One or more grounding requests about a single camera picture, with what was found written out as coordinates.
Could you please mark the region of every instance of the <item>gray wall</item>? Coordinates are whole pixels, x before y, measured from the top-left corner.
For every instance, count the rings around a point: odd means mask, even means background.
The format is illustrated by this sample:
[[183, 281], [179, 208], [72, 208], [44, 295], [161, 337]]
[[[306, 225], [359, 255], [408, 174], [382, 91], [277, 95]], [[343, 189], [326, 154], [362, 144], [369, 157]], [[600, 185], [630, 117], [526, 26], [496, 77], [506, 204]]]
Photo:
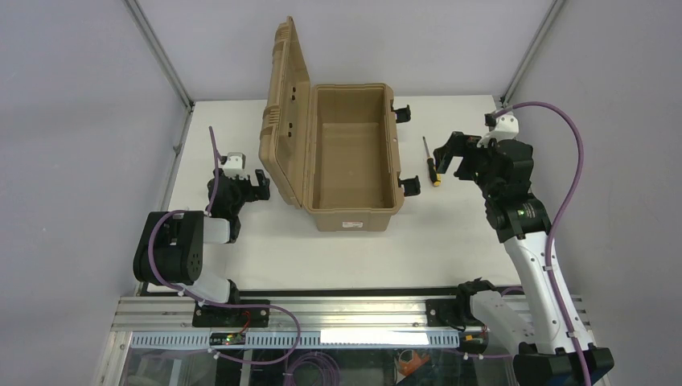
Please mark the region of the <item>gray wall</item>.
[[89, 384], [183, 110], [120, 0], [2, 2], [0, 58], [0, 384]]
[[552, 0], [140, 0], [191, 97], [265, 99], [294, 17], [313, 83], [501, 94]]
[[[558, 105], [585, 140], [561, 264], [613, 351], [613, 384], [679, 384], [682, 2], [567, 3], [514, 98]], [[575, 168], [572, 134], [551, 112], [518, 116], [535, 191], [555, 213]]]

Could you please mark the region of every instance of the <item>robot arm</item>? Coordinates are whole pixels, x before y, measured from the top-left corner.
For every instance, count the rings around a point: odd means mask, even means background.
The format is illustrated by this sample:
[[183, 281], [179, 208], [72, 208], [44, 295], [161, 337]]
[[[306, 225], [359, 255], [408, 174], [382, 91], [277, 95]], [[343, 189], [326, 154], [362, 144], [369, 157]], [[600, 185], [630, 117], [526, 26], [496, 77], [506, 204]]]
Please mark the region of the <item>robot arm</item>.
[[[572, 338], [577, 338], [592, 381], [601, 379], [614, 365], [608, 348], [594, 346], [582, 324], [552, 246], [551, 264], [544, 255], [551, 227], [544, 205], [530, 190], [532, 147], [515, 140], [518, 121], [511, 115], [486, 115], [491, 132], [479, 137], [454, 132], [447, 143], [433, 152], [437, 172], [444, 174], [452, 157], [462, 161], [454, 173], [476, 183], [485, 199], [490, 226], [497, 232], [519, 274], [533, 325], [512, 310], [492, 285], [466, 283], [462, 318], [475, 318], [500, 338], [514, 355], [514, 370], [521, 386], [581, 384], [581, 366]], [[553, 292], [550, 271], [556, 280], [561, 302]], [[561, 314], [565, 306], [573, 332]]]

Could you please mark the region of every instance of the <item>white label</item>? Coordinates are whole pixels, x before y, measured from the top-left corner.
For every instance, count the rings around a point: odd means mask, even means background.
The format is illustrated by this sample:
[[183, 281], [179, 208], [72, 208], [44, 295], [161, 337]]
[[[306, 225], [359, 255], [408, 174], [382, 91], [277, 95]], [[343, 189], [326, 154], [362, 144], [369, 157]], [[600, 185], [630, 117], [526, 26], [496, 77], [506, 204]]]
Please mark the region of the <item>white label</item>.
[[344, 228], [362, 228], [362, 221], [343, 221], [342, 226]]
[[395, 344], [403, 346], [428, 346], [425, 332], [398, 332], [377, 330], [322, 330], [320, 343]]

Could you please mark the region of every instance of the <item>tan plastic case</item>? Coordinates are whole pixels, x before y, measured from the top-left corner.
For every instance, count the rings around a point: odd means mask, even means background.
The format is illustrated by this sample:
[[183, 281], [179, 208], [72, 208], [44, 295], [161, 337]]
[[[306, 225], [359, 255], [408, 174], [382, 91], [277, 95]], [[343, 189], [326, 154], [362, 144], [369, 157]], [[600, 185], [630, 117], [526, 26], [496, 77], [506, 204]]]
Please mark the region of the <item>tan plastic case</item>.
[[275, 34], [259, 158], [289, 205], [320, 231], [384, 231], [405, 197], [386, 84], [310, 88], [291, 17]]

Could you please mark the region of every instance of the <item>case label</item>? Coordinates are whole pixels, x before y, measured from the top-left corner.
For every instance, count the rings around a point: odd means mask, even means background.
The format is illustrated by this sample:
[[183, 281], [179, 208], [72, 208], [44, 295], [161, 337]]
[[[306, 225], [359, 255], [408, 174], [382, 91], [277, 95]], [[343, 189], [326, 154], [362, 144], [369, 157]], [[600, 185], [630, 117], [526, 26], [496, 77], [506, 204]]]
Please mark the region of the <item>case label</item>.
[[344, 228], [362, 228], [362, 221], [343, 221], [341, 226]]

